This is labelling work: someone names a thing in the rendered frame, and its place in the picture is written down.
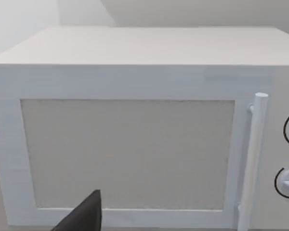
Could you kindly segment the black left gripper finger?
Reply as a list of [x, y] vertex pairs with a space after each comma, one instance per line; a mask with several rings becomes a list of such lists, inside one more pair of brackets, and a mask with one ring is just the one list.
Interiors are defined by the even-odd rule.
[[101, 231], [101, 191], [94, 190], [51, 231]]

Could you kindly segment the pale microwave door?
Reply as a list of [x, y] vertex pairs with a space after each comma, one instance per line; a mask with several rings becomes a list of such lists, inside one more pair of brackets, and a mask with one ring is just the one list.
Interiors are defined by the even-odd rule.
[[93, 189], [111, 228], [233, 228], [255, 65], [0, 64], [10, 226], [52, 226]]

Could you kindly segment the pale microwave oven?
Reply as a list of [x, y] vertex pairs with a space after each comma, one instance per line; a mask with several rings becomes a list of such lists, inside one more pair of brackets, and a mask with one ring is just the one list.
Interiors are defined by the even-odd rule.
[[[281, 168], [289, 168], [283, 126], [289, 116], [289, 34], [275, 28], [54, 27], [0, 54], [0, 64], [255, 65], [274, 70], [263, 129], [250, 230], [289, 230], [289, 199], [274, 188]], [[249, 135], [242, 150], [236, 222]]]

